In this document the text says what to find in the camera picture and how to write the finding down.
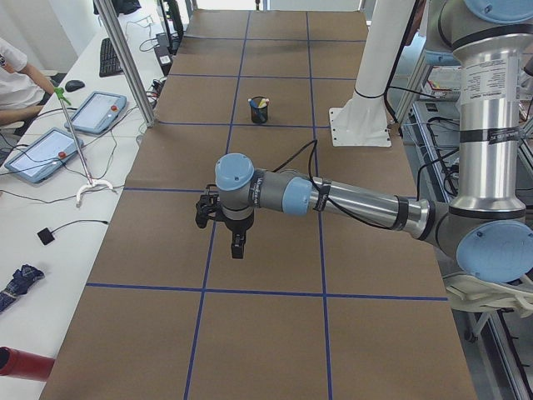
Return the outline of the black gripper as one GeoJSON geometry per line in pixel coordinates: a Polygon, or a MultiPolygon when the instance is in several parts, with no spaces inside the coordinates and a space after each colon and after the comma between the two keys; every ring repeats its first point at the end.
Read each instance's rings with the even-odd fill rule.
{"type": "Polygon", "coordinates": [[[235,259],[243,259],[246,245],[246,232],[254,223],[254,210],[222,209],[224,223],[232,231],[231,251],[235,259]]]}

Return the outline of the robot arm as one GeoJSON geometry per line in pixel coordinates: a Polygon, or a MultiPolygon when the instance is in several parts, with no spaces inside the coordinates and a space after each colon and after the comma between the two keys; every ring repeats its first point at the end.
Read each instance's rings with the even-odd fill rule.
{"type": "Polygon", "coordinates": [[[519,67],[532,40],[529,1],[433,1],[428,43],[461,65],[459,192],[450,203],[415,200],[298,172],[257,169],[230,153],[215,166],[218,207],[241,258],[256,208],[310,209],[437,246],[480,280],[507,283],[532,269],[532,231],[516,197],[519,67]]]}

